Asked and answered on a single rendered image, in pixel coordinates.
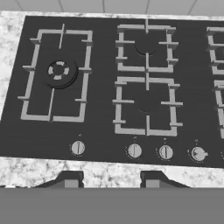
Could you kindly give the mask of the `grey long pan grate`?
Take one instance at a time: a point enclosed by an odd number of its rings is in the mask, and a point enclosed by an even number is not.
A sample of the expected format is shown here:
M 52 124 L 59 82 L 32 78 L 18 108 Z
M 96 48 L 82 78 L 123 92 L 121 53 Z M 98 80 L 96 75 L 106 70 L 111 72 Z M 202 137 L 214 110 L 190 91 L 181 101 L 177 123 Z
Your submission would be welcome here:
M 86 35 L 87 38 L 82 42 L 86 44 L 85 64 L 84 67 L 76 67 L 74 74 L 71 74 L 71 67 L 63 60 L 57 59 L 52 62 L 46 69 L 47 79 L 46 84 L 52 90 L 51 99 L 49 103 L 48 115 L 28 115 L 28 107 L 31 99 L 32 84 L 34 81 L 35 73 L 37 70 L 37 63 L 39 57 L 39 50 L 44 34 L 59 34 L 59 49 L 62 47 L 62 40 L 64 35 Z M 27 121 L 43 121 L 43 122 L 61 122 L 61 123 L 83 123 L 85 120 L 86 106 L 88 103 L 88 76 L 92 73 L 90 67 L 91 50 L 93 46 L 93 32 L 92 31 L 80 31 L 80 30 L 67 30 L 63 24 L 61 29 L 39 29 L 38 36 L 36 38 L 30 38 L 30 41 L 35 45 L 31 64 L 29 66 L 23 66 L 23 69 L 29 73 L 28 81 L 26 84 L 26 90 L 24 96 L 19 96 L 18 99 L 23 102 L 21 111 L 21 120 Z M 53 97 L 56 89 L 62 89 L 69 87 L 74 79 L 78 76 L 78 72 L 83 72 L 81 97 L 75 99 L 80 104 L 78 116 L 61 116 L 52 115 L 53 110 Z

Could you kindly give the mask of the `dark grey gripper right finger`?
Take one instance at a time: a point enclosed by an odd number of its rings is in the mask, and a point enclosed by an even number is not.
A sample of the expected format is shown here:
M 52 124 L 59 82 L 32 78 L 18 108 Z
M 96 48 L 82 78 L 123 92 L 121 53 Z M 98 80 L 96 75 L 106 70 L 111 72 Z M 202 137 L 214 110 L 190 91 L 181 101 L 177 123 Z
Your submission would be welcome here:
M 187 185 L 169 179 L 162 171 L 140 171 L 140 178 L 141 188 L 187 188 Z

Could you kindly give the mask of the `silver hob knob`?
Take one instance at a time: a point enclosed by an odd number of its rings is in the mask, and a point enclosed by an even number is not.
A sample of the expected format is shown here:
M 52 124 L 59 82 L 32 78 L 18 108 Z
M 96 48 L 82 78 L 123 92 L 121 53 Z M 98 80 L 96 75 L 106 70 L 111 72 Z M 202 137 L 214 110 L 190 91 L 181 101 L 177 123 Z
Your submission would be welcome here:
M 128 153 L 132 158 L 139 158 L 142 155 L 142 148 L 140 147 L 139 144 L 133 143 L 128 148 Z
M 169 160 L 173 156 L 173 149 L 169 145 L 162 145 L 158 150 L 158 154 L 163 160 Z
M 201 147 L 194 147 L 191 152 L 192 158 L 197 162 L 202 162 L 208 155 Z
M 71 151 L 75 156 L 80 156 L 85 151 L 85 144 L 82 141 L 75 141 L 71 146 Z

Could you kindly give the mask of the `black round burner cap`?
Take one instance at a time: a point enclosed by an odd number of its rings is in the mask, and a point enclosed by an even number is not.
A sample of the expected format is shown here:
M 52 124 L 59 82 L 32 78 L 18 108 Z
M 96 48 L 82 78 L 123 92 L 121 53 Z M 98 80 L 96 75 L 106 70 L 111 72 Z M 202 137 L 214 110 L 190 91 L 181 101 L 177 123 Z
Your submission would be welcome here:
M 45 73 L 45 84 L 50 88 L 63 89 L 74 83 L 79 74 L 75 61 L 55 60 Z

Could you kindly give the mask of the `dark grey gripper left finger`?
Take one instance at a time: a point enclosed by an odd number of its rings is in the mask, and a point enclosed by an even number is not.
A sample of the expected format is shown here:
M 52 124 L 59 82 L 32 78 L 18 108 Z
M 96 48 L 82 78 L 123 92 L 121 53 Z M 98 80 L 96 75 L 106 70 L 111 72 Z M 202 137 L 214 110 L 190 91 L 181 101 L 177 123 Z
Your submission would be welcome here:
M 83 188 L 83 179 L 83 171 L 62 171 L 56 179 L 38 185 L 38 188 Z

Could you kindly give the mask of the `black gas hob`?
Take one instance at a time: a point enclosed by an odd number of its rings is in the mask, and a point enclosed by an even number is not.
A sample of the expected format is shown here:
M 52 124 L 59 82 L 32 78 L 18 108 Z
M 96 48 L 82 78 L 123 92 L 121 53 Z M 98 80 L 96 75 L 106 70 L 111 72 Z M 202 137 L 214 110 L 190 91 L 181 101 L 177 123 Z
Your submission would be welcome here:
M 178 59 L 172 73 L 147 73 L 151 78 L 171 78 L 180 87 L 175 91 L 178 127 L 177 136 L 134 136 L 115 133 L 113 120 L 116 107 L 118 76 L 146 77 L 144 72 L 120 72 L 117 70 L 118 25 L 170 25 L 176 28 L 172 41 L 178 42 L 173 57 Z M 21 120 L 23 102 L 18 99 L 25 95 L 29 73 L 23 66 L 32 63 L 35 45 L 30 38 L 38 36 L 39 29 L 58 29 L 65 25 L 67 30 L 93 32 L 90 67 L 88 76 L 87 106 L 84 122 L 43 122 Z M 91 162 L 175 165 L 224 168 L 224 129 L 220 127 L 214 81 L 224 81 L 224 76 L 213 75 L 210 54 L 207 51 L 207 27 L 224 27 L 224 21 L 178 18 L 118 18 L 118 17 L 41 17 L 29 16 L 24 21 L 17 56 L 10 77 L 10 84 L 0 119 L 0 157 L 43 158 L 80 160 Z M 28 115 L 48 115 L 51 89 L 45 83 L 47 67 L 55 60 L 75 61 L 84 67 L 86 35 L 64 35 L 59 49 L 59 34 L 44 34 L 40 45 L 37 70 L 31 88 Z M 124 47 L 128 59 L 125 66 L 145 65 L 144 56 L 134 45 Z M 152 67 L 166 67 L 166 47 L 160 45 L 150 57 Z M 78 116 L 81 98 L 83 72 L 69 87 L 56 89 L 53 97 L 53 116 Z M 122 87 L 122 98 L 133 100 L 135 95 L 148 94 L 144 83 L 128 83 Z M 166 84 L 151 84 L 150 92 L 169 101 Z M 123 128 L 144 129 L 146 114 L 136 104 L 122 105 Z M 161 105 L 150 115 L 153 130 L 170 128 L 170 110 Z M 85 144 L 85 151 L 75 156 L 71 146 L 75 141 Z M 128 148 L 139 144 L 142 155 L 132 158 Z M 158 150 L 162 145 L 173 149 L 173 156 L 163 160 Z M 192 158 L 194 147 L 201 147 L 208 153 L 202 162 Z

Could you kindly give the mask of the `grey square pan grate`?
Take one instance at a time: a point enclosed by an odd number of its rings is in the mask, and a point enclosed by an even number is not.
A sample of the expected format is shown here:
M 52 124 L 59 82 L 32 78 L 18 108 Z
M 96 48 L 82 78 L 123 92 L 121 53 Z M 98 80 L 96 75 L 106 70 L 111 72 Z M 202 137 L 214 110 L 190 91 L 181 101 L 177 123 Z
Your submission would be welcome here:
M 221 91 L 224 91 L 224 80 L 214 81 L 214 92 L 218 110 L 220 127 L 224 129 L 224 102 L 222 101 Z
M 144 34 L 138 40 L 125 39 L 127 30 L 144 31 Z M 173 51 L 179 45 L 178 42 L 172 41 L 172 35 L 176 28 L 170 25 L 149 24 L 149 20 L 145 20 L 145 24 L 119 24 L 117 26 L 118 40 L 115 42 L 118 55 L 115 58 L 117 70 L 120 72 L 144 72 L 144 73 L 172 73 L 174 66 L 178 63 L 178 59 L 173 57 Z M 157 41 L 153 36 L 153 32 L 164 32 L 165 41 Z M 128 59 L 124 55 L 124 47 L 126 45 L 134 45 L 136 51 L 144 56 L 144 66 L 125 66 L 124 62 Z M 158 51 L 159 46 L 166 47 L 166 67 L 151 66 L 150 57 Z
M 123 86 L 128 83 L 144 83 L 147 95 L 140 92 L 135 95 L 133 100 L 123 99 Z M 162 101 L 159 96 L 150 92 L 151 84 L 166 84 L 169 92 L 169 101 Z M 176 101 L 175 91 L 180 87 L 178 83 L 171 78 L 151 78 L 149 74 L 146 77 L 124 77 L 118 76 L 115 82 L 116 98 L 112 101 L 115 105 L 115 125 L 116 134 L 134 135 L 134 136 L 157 136 L 157 137 L 176 137 L 178 135 L 178 127 L 182 127 L 183 123 L 177 120 L 177 108 L 182 107 L 183 103 Z M 123 128 L 126 123 L 122 119 L 122 107 L 124 104 L 136 104 L 138 109 L 146 114 L 146 125 L 144 129 Z M 169 107 L 170 110 L 170 128 L 169 129 L 152 129 L 151 114 L 156 112 L 161 105 Z
M 207 27 L 206 36 L 208 41 L 208 48 L 206 49 L 210 54 L 211 68 L 213 75 L 224 76 L 224 69 L 219 69 L 218 65 L 224 65 L 224 59 L 217 59 L 215 51 L 224 48 L 224 44 L 214 43 L 214 34 L 224 33 L 224 27 Z

